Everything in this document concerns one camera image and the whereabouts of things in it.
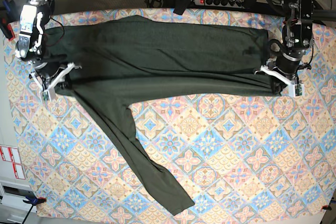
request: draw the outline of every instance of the patterned tablecloth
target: patterned tablecloth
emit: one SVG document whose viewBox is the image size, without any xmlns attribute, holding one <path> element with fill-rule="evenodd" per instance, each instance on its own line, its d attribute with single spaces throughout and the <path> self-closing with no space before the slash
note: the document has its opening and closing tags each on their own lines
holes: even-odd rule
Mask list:
<svg viewBox="0 0 336 224">
<path fill-rule="evenodd" d="M 271 38 L 280 37 L 283 21 L 196 9 L 182 17 L 171 9 L 125 9 L 56 19 L 73 26 L 132 15 L 262 28 Z M 56 25 L 51 21 L 48 27 Z M 336 188 L 336 31 L 320 25 L 313 31 L 312 70 L 300 76 L 306 85 L 303 97 L 195 94 L 131 106 L 147 153 L 195 201 L 175 217 L 146 192 L 75 99 L 39 101 L 28 78 L 30 66 L 13 56 L 15 41 L 4 39 L 9 100 L 25 174 L 36 195 L 47 198 L 38 215 L 158 224 L 249 223 L 319 213 Z"/>
</svg>

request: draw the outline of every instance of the power strip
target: power strip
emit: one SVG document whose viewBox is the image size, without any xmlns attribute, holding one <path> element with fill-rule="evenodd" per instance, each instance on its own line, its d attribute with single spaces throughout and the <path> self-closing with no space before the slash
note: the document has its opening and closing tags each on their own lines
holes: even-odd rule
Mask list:
<svg viewBox="0 0 336 224">
<path fill-rule="evenodd" d="M 243 8 L 240 0 L 194 0 L 198 6 Z"/>
</svg>

